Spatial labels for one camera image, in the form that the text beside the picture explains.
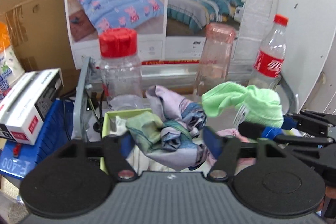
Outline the pink cloth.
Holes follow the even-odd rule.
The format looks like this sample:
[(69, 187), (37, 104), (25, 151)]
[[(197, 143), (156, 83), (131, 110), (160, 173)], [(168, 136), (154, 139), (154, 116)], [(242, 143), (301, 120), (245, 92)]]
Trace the pink cloth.
[[(220, 130), (217, 131), (216, 134), (220, 137), (224, 137), (224, 136), (234, 136), (237, 137), (241, 142), (253, 142), (253, 140), (249, 140), (247, 137), (242, 136), (239, 131), (235, 128), (228, 128), (228, 129), (224, 129), (224, 130)], [(209, 153), (208, 158), (207, 158), (207, 162), (210, 166), (213, 166), (216, 163), (217, 159), (214, 158), (212, 153)], [(242, 158), (238, 160), (238, 166), (237, 166), (237, 170), (236, 172), (240, 172), (240, 170), (254, 165), (255, 163), (255, 159), (253, 158)]]

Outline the green towel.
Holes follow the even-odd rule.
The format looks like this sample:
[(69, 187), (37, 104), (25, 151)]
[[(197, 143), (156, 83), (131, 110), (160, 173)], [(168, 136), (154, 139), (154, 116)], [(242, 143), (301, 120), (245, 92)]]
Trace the green towel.
[(242, 86), (228, 81), (203, 94), (201, 104), (205, 114), (211, 118), (220, 116), (228, 108), (234, 108), (245, 114), (246, 122), (275, 128), (280, 128), (284, 123), (280, 97), (272, 89)]

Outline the white towel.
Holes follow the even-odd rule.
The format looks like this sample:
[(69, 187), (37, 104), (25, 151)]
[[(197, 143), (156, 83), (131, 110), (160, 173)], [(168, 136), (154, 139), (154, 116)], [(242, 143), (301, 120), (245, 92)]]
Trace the white towel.
[[(120, 116), (116, 116), (116, 118), (113, 118), (110, 124), (111, 124), (110, 134), (112, 135), (121, 136), (127, 132), (126, 120), (121, 118)], [(143, 171), (154, 171), (154, 172), (171, 171), (170, 168), (161, 165), (152, 159), (149, 159), (142, 153), (142, 151), (137, 146), (133, 148), (130, 155), (127, 157), (127, 161), (138, 174), (142, 174)]]

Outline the multicolour pastel cloth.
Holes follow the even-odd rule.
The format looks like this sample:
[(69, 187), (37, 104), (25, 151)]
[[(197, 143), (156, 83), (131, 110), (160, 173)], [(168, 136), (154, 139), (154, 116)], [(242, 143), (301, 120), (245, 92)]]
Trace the multicolour pastel cloth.
[(193, 142), (207, 123), (201, 104), (161, 85), (148, 88), (145, 95), (151, 112), (126, 121), (139, 150), (173, 170), (198, 169), (209, 155), (206, 145)]

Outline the green cardboard box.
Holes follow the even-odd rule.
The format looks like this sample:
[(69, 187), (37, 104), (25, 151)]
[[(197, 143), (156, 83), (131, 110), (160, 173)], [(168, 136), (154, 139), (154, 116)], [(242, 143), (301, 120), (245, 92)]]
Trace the green cardboard box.
[[(126, 122), (130, 118), (146, 118), (150, 122), (150, 129), (154, 130), (154, 146), (157, 150), (152, 151), (152, 157), (147, 157), (134, 143), (134, 139)], [(122, 111), (109, 111), (104, 116), (102, 127), (102, 137), (106, 136), (121, 136), (122, 137), (122, 154), (127, 162), (135, 170), (137, 174), (142, 174), (144, 171), (153, 172), (191, 172), (197, 169), (197, 166), (186, 166), (190, 162), (191, 157), (180, 153), (179, 150), (169, 152), (162, 149), (161, 138), (158, 136), (157, 116), (154, 115), (151, 109), (133, 109)]]

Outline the cola bottle red label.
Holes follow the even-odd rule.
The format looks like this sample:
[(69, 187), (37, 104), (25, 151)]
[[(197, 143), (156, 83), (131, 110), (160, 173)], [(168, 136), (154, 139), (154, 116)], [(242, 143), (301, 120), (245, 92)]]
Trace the cola bottle red label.
[(287, 25), (287, 17), (280, 14), (274, 16), (273, 27), (260, 44), (248, 85), (263, 89), (274, 89), (277, 85), (285, 60)]

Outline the pink clear tumbler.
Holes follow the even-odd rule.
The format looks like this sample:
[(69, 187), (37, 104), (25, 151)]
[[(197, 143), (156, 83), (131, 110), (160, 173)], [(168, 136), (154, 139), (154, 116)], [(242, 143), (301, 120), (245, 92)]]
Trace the pink clear tumbler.
[(206, 26), (206, 40), (198, 63), (193, 96), (200, 97), (226, 81), (236, 30), (226, 24)]

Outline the red-lid clear plastic jar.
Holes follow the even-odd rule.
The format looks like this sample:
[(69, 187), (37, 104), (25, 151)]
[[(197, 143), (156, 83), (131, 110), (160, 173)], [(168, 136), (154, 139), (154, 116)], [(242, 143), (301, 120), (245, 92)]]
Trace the red-lid clear plastic jar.
[(100, 74), (109, 107), (114, 111), (143, 108), (137, 32), (108, 28), (100, 34), (99, 46)]

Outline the white black small carton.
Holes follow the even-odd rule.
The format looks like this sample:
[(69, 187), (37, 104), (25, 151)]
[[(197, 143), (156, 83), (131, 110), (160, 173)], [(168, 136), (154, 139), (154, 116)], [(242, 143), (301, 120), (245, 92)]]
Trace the white black small carton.
[(1, 138), (34, 145), (62, 88), (59, 68), (25, 73), (1, 102)]

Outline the orange paper cup pack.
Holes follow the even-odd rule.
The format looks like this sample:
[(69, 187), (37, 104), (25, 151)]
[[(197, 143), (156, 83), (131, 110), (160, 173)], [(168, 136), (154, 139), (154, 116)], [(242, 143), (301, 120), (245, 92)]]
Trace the orange paper cup pack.
[(0, 100), (25, 74), (11, 44), (7, 25), (1, 22), (0, 29)]

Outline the white shelf unit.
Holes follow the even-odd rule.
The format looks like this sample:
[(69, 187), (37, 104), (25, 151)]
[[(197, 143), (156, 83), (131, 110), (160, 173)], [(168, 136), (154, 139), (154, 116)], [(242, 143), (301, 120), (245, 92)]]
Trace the white shelf unit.
[(318, 80), (335, 38), (335, 0), (278, 0), (277, 13), (289, 19), (282, 75), (300, 109)]

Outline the large cardboard box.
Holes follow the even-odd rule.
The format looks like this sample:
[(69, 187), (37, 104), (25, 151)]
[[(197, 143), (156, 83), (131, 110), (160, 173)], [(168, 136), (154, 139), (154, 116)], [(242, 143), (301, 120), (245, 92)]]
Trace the large cardboard box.
[(1, 22), (25, 71), (59, 68), (63, 92), (76, 87), (64, 0), (1, 0)]

